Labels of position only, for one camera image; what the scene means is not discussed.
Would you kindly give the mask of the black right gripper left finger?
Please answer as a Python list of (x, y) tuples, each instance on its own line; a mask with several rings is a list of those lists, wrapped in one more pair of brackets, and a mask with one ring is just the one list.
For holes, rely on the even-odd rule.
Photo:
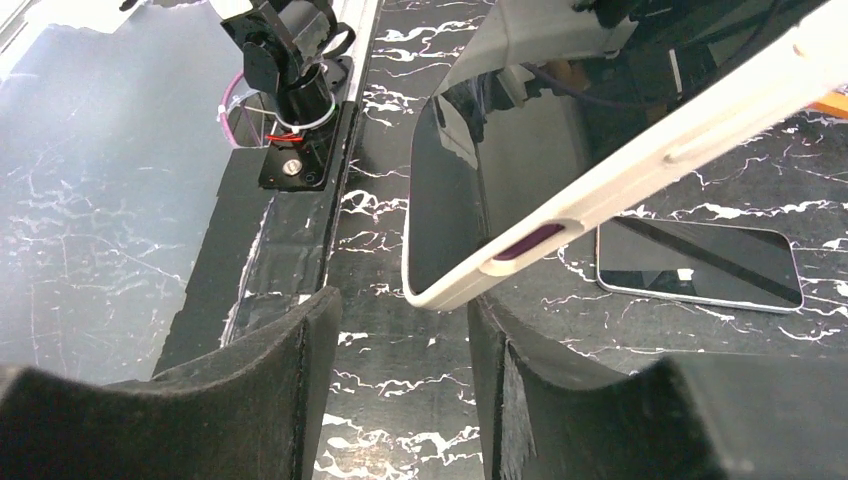
[(5, 479), (308, 479), (342, 317), (338, 289), (146, 382), (1, 369)]

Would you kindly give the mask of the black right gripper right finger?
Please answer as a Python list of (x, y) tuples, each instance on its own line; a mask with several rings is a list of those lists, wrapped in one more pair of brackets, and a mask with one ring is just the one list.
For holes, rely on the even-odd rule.
[(468, 306), (489, 479), (843, 479), (847, 364), (672, 354), (626, 375)]

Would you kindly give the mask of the black phone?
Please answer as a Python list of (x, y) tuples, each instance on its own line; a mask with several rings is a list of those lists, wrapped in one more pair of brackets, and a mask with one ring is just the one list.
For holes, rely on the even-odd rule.
[(774, 230), (617, 216), (595, 238), (610, 292), (778, 314), (804, 304), (790, 241)]

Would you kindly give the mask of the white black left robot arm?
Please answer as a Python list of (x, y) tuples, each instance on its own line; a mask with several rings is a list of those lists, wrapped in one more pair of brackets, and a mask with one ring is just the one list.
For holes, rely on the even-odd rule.
[(355, 31), (337, 20), (330, 1), (213, 1), (221, 27), (241, 50), (242, 77), (274, 102), (284, 128), (299, 133), (325, 124), (335, 97), (323, 62), (344, 53)]

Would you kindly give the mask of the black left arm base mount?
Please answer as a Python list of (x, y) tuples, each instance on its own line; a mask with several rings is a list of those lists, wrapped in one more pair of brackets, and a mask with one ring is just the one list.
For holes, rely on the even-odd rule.
[(285, 192), (319, 191), (352, 119), (346, 100), (353, 59), (343, 55), (313, 65), (279, 99), (281, 131), (269, 134), (258, 185)]

